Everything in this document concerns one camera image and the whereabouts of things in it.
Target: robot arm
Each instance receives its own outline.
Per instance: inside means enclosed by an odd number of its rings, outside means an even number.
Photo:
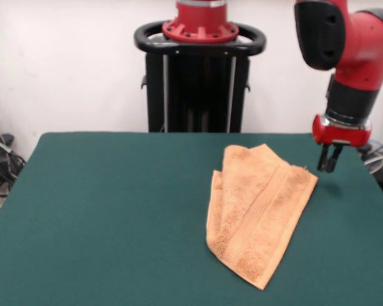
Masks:
[[[344,145],[362,147],[371,135],[368,118],[383,84],[383,9],[350,14],[347,0],[297,0],[295,16],[305,62],[336,68],[326,112],[313,122],[313,137],[323,145],[318,169],[333,172]]]

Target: table surface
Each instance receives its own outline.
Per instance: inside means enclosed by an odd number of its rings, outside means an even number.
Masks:
[[[383,305],[383,194],[354,149],[265,291],[210,253],[213,169],[261,143],[316,173],[310,135],[44,135],[0,213],[0,306]]]

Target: black metal frame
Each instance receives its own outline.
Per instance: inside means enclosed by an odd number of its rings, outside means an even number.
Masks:
[[[196,44],[150,38],[162,34],[164,23],[143,25],[134,35],[136,46],[147,53],[142,86],[147,85],[149,132],[241,132],[248,57],[265,49],[264,34],[237,24],[239,35],[251,42]],[[165,82],[170,84],[166,102]]]

